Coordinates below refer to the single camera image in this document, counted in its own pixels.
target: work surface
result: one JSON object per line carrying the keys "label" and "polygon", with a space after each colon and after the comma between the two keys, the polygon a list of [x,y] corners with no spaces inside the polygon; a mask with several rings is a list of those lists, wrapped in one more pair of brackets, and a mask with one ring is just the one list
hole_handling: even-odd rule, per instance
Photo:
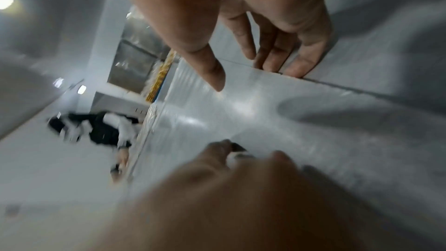
{"label": "work surface", "polygon": [[[208,142],[230,138],[259,158],[273,150],[289,154],[364,240],[393,240],[390,250],[444,241],[445,118],[240,64],[223,66],[226,87],[216,93],[180,63],[165,103],[157,105],[131,193]],[[405,246],[403,239],[411,242]]]}

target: floor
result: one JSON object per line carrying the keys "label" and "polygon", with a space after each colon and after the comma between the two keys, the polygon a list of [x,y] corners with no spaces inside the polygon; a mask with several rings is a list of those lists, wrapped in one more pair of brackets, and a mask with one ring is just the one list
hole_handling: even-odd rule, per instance
{"label": "floor", "polygon": [[305,80],[250,68],[222,26],[223,92],[180,63],[130,195],[230,138],[288,153],[366,250],[444,248],[446,0],[327,1],[338,41]]}

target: human hand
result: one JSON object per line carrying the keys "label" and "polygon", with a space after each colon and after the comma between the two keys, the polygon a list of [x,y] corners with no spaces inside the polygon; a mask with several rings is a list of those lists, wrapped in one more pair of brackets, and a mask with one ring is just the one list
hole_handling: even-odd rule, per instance
{"label": "human hand", "polygon": [[[217,91],[225,72],[209,40],[217,18],[233,32],[254,67],[277,72],[297,43],[298,56],[285,75],[300,78],[321,60],[332,33],[324,0],[133,0],[146,19]],[[247,12],[260,27],[256,51]]]}
{"label": "human hand", "polygon": [[95,250],[355,250],[291,159],[241,159],[228,140],[209,144],[115,223]]}

